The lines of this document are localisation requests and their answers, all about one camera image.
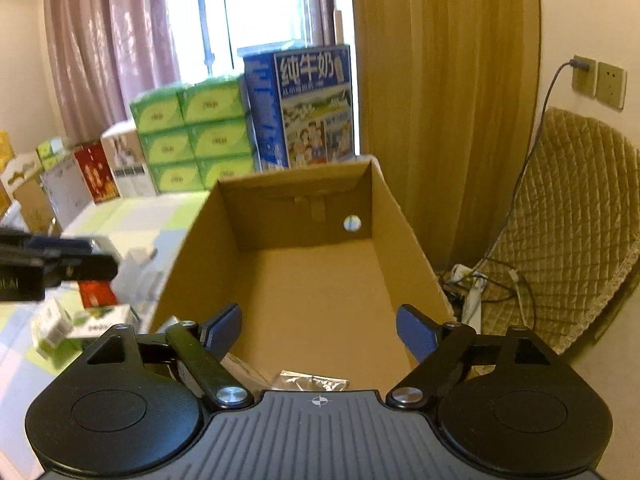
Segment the red candy packet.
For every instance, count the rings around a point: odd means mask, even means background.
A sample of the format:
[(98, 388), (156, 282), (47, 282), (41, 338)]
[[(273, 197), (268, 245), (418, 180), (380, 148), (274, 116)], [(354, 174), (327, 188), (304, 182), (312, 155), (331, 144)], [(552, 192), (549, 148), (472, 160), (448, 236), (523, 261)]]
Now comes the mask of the red candy packet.
[(82, 306), (86, 310), (118, 304), (109, 281), (82, 281), (78, 283), (78, 289)]

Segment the clear plastic container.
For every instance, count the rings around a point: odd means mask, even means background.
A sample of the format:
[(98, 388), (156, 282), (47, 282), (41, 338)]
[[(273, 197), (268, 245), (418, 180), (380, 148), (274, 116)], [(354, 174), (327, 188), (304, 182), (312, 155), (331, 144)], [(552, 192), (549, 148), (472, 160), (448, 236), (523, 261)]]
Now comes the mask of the clear plastic container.
[(349, 380), (343, 378), (324, 377), (314, 374), (281, 370), (271, 382), (272, 390), (285, 391), (345, 391)]

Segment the wall power socket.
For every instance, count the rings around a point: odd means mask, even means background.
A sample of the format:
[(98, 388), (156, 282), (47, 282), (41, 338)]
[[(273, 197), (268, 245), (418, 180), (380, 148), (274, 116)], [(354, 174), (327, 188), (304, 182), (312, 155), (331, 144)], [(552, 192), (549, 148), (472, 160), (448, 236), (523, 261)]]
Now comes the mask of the wall power socket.
[(573, 69), (572, 89), (582, 96), (593, 99), (596, 96), (597, 61), (575, 55), (570, 60)]

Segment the brown cardboard box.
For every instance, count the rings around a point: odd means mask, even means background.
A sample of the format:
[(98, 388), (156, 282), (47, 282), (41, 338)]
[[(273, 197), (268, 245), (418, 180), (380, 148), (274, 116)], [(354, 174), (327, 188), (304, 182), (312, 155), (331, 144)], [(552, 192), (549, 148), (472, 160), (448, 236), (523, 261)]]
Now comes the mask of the brown cardboard box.
[(215, 184), (152, 327), (204, 322), (228, 304), (242, 312), (232, 352), (265, 378), (294, 370), (381, 392), (416, 364), (396, 332), (398, 308), (452, 318), (373, 158)]

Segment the pink curtain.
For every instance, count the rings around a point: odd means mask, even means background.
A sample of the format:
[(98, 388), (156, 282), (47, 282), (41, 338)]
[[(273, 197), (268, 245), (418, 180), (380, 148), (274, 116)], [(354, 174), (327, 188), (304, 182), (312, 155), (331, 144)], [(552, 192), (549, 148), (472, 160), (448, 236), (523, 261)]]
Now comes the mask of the pink curtain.
[(180, 78), (166, 0), (43, 0), (66, 138), (99, 140), (140, 94)]

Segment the quilted chair cushion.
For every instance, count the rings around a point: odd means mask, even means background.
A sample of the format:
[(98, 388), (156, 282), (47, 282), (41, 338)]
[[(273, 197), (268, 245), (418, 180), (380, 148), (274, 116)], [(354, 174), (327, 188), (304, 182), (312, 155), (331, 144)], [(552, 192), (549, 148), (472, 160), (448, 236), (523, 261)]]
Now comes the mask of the quilted chair cushion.
[(637, 269), (639, 151), (591, 117), (551, 107), (506, 226), (478, 270), (482, 331), (525, 324), (562, 353)]

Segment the white power strip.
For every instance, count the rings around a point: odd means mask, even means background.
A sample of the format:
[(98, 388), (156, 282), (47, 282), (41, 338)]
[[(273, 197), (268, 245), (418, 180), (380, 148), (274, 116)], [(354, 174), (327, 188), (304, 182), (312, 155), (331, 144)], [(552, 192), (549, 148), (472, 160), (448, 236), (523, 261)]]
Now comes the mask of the white power strip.
[(482, 296), (488, 284), (488, 277), (458, 263), (451, 270), (449, 284), (469, 285), (468, 293), (464, 298), (460, 321), (480, 333), (482, 331)]

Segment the white product box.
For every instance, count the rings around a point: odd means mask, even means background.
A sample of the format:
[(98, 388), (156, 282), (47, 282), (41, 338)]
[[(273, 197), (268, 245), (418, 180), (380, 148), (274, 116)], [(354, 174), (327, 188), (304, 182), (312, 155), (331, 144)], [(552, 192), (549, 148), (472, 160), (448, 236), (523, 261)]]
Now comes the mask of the white product box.
[(132, 120), (118, 122), (105, 130), (101, 143), (122, 198), (157, 196), (137, 128)]

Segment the green white oral box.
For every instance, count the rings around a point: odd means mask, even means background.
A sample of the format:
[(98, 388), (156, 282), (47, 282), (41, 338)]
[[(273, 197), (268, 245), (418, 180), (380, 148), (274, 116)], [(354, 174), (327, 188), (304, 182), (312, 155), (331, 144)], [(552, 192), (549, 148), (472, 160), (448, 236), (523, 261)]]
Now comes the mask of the green white oral box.
[(113, 325), (130, 325), (135, 330), (140, 318), (129, 304), (81, 309), (70, 313), (58, 300), (45, 301), (30, 322), (36, 352), (47, 359), (66, 340), (98, 339)]

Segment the red gift envelope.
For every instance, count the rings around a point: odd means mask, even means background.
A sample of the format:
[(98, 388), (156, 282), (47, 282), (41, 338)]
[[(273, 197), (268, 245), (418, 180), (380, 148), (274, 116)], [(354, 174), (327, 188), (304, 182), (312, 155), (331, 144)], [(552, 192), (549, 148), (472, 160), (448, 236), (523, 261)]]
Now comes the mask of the red gift envelope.
[(119, 198), (116, 182), (100, 141), (79, 145), (73, 155), (93, 203), (100, 204)]

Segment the green tissue box pack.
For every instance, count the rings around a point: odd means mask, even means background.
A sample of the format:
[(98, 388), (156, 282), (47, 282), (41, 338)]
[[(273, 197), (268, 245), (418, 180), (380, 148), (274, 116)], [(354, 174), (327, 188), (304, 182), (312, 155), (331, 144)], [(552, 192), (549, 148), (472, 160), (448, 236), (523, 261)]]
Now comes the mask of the green tissue box pack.
[(170, 84), (129, 104), (142, 151), (161, 193), (209, 190), (258, 169), (244, 77)]

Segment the blue milk carton box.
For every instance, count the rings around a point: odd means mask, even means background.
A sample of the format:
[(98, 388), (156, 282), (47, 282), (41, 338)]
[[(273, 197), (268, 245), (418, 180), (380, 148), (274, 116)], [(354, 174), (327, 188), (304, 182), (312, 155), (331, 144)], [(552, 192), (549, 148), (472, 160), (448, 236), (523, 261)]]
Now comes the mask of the blue milk carton box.
[(355, 155), (350, 47), (247, 55), (244, 79), (262, 169), (342, 162)]

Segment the checkered tablecloth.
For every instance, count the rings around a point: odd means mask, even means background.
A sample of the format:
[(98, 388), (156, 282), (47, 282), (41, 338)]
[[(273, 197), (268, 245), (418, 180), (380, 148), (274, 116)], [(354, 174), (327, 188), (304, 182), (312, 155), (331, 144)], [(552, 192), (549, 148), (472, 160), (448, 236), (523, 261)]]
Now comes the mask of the checkered tablecloth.
[(32, 400), (79, 356), (80, 324), (90, 337), (111, 325), (149, 330), (160, 294), (206, 193), (119, 198), (89, 204), (58, 238), (47, 269), (17, 281), (43, 288), (1, 306), (1, 475), (35, 479), (41, 466), (24, 420)]

